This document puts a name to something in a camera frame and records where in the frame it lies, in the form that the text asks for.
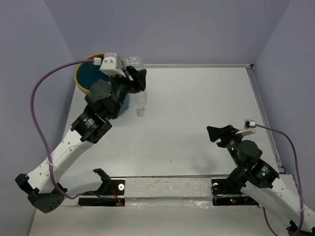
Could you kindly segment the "clear bottle white cap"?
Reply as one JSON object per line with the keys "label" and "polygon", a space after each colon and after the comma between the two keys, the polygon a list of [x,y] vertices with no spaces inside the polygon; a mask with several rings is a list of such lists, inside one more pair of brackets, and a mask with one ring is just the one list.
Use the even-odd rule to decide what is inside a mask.
{"label": "clear bottle white cap", "polygon": [[144,62],[140,57],[131,56],[125,61],[127,72],[132,78],[132,92],[136,94],[134,98],[136,115],[143,117],[147,106],[148,95],[146,91],[146,75]]}

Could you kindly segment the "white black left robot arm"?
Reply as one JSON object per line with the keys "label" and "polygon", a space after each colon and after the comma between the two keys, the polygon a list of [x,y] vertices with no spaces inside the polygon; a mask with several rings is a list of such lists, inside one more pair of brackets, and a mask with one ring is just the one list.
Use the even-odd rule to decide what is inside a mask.
{"label": "white black left robot arm", "polygon": [[65,198],[75,199],[84,193],[97,197],[111,189],[111,178],[101,168],[74,177],[63,177],[71,165],[95,145],[111,128],[111,119],[117,119],[128,94],[146,88],[147,70],[126,66],[122,75],[109,81],[98,80],[85,96],[84,111],[72,123],[60,144],[48,152],[46,159],[28,174],[19,174],[15,182],[33,207],[50,213]]}

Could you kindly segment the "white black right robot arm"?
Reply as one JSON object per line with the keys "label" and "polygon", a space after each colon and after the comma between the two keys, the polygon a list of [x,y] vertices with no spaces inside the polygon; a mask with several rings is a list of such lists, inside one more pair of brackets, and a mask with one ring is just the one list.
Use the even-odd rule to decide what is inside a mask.
{"label": "white black right robot arm", "polygon": [[258,124],[246,120],[243,129],[232,125],[207,126],[210,141],[227,149],[236,167],[225,179],[212,180],[211,193],[218,199],[226,195],[246,195],[270,212],[286,227],[290,236],[313,236],[315,212],[304,204],[302,190],[295,195],[278,171],[264,161],[262,150],[244,136],[255,133]]}

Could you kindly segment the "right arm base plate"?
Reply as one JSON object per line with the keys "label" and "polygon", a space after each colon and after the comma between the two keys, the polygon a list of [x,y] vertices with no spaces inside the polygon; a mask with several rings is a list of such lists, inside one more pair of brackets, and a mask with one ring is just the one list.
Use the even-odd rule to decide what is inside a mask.
{"label": "right arm base plate", "polygon": [[259,203],[242,193],[234,183],[226,178],[211,179],[212,204],[219,206],[259,206]]}

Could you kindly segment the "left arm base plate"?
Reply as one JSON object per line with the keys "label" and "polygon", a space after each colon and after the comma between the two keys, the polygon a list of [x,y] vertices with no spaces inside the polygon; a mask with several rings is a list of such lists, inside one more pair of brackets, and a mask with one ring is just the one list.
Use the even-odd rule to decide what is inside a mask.
{"label": "left arm base plate", "polygon": [[103,192],[86,192],[78,199],[81,207],[124,207],[125,206],[124,178],[113,178],[109,187]]}

